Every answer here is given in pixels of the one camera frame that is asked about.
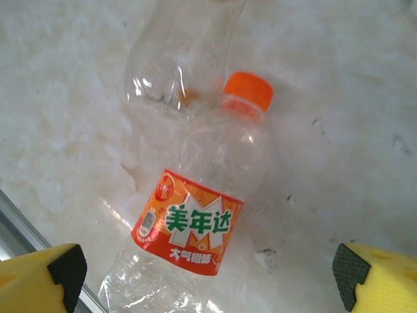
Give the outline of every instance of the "bottle label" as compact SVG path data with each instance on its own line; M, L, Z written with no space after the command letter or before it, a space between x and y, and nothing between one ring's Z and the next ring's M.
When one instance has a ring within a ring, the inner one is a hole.
M176 266L215 276L242 207L239 200L165 170L132 237Z

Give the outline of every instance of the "bottle cap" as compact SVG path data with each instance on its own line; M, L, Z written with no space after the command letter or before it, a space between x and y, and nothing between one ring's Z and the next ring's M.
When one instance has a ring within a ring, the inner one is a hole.
M236 72L227 81L223 94L243 98L258 105L266 112L274 96L274 90L266 80L255 74Z

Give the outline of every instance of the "clear plastic bottle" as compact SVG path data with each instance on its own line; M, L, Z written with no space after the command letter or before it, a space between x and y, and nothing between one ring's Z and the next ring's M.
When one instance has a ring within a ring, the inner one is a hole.
M242 204L267 168L268 134L262 121L272 95L271 86L261 78L234 73L215 108L177 134L170 150L170 170L164 172L100 288L100 300L111 313L204 311L212 276L217 274ZM171 201L175 197L180 201ZM173 213L181 211L183 219L176 222L192 219L183 224L185 230L171 228L179 237L168 233L170 244L165 246L161 231L167 233ZM198 223L201 220L195 217L201 215L210 216L210 223ZM208 232L201 225L210 228ZM193 233L184 237L187 230Z
M128 100L140 97L156 102L157 112L168 104L194 115L201 109L195 99L221 91L229 44L245 3L158 0L128 58Z

